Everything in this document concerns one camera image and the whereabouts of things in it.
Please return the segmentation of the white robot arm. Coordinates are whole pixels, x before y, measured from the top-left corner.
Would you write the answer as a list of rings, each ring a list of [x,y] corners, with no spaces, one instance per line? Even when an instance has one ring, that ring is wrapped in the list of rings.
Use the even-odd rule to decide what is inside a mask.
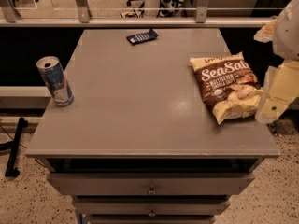
[[[299,97],[299,0],[291,0],[278,15],[273,33],[273,52],[284,59],[269,66],[255,119],[270,124]]]

